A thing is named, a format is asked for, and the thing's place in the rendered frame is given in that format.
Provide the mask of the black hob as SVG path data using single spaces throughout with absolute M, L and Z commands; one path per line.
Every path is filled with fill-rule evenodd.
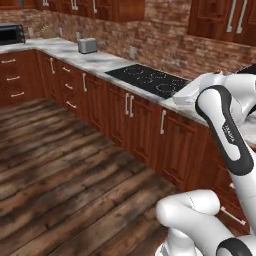
M 171 98 L 189 83 L 187 79 L 140 64 L 111 70 L 107 74 L 163 99 Z

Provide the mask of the dark wood cupboard door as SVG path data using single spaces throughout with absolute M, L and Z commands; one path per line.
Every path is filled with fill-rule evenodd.
M 152 149 L 154 117 L 157 105 L 145 98 L 134 95 L 133 113 L 130 118 L 130 151 L 133 156 L 148 164 Z
M 205 146 L 206 127 L 171 110 L 166 111 L 160 135 L 160 173 L 179 190 L 184 191 L 189 173 L 195 170 Z
M 83 117 L 97 130 L 103 132 L 105 128 L 105 82 L 95 75 L 86 73 L 87 92 L 83 88 Z
M 120 147 L 128 149 L 125 91 L 111 83 L 107 88 L 108 131 L 110 138 Z
M 41 54 L 42 76 L 44 80 L 44 87 L 46 90 L 46 95 L 49 98 L 54 99 L 57 102 L 61 102 L 58 61 L 56 58 L 52 57 L 54 70 L 55 70 L 55 74 L 52 74 L 50 57 L 52 56 L 46 53 Z

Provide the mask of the black toaster oven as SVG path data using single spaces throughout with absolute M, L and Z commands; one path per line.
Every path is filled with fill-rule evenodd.
M 23 26 L 16 23 L 0 23 L 0 46 L 19 43 L 26 43 Z

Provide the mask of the dark wood drawer front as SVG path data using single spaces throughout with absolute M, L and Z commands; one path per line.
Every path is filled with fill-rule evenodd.
M 66 101 L 69 101 L 71 104 L 76 105 L 77 109 L 74 109 L 70 107 L 68 104 L 66 104 Z M 76 116 L 81 116 L 81 102 L 79 98 L 76 95 L 72 94 L 64 94 L 63 95 L 63 106 Z
M 65 84 L 72 86 L 73 90 L 65 87 Z M 79 81 L 75 78 L 68 79 L 67 77 L 64 77 L 62 80 L 61 89 L 63 94 L 79 95 L 82 92 L 81 85 Z
M 66 67 L 67 69 L 70 69 L 71 72 L 66 72 L 62 69 L 62 67 Z M 67 77 L 68 79 L 71 79 L 71 78 L 75 78 L 76 76 L 78 76 L 80 74 L 80 70 L 77 69 L 76 67 L 68 64 L 68 63 L 65 63 L 65 62 L 61 62 L 60 63 L 60 71 L 62 73 L 62 75 L 64 77 Z
M 235 220 L 227 216 L 222 211 L 219 211 L 217 214 L 217 217 L 228 227 L 231 229 L 231 231 L 237 233 L 237 234 L 249 234 L 250 233 L 250 224 L 247 220 L 247 217 L 244 214 L 244 211 L 242 207 L 240 206 L 238 198 L 234 194 L 226 194 L 221 193 L 219 190 L 215 189 L 214 192 L 217 194 L 219 200 L 220 200 L 220 208 L 221 206 L 224 206 L 226 210 L 233 215 L 235 215 L 237 218 L 245 220 L 246 224 L 243 226 L 239 223 L 237 223 Z

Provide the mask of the silver toaster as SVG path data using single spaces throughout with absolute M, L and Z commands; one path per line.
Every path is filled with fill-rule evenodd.
M 95 38 L 83 38 L 78 40 L 78 51 L 81 54 L 89 54 L 98 51 L 98 44 Z

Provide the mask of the dark wood drawer run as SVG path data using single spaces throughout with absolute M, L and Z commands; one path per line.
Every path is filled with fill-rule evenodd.
M 0 54 L 0 108 L 43 95 L 35 50 Z

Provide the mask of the dark wood wall cupboard run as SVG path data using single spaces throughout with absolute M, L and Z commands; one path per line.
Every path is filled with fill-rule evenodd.
M 37 9 L 113 22 L 144 19 L 145 0 L 0 0 L 0 10 Z

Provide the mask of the tan rounded object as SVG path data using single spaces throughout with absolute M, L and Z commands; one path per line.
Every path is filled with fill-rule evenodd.
M 49 38 L 57 38 L 57 33 L 48 25 L 44 25 L 41 29 L 41 37 L 43 39 L 49 39 Z

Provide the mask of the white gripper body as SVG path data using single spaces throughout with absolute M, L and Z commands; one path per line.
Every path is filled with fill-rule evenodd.
M 217 77 L 215 73 L 204 73 L 199 75 L 194 80 L 190 81 L 179 92 L 175 93 L 173 100 L 176 105 L 189 105 L 192 104 L 199 93 L 208 86 L 211 86 L 214 79 Z

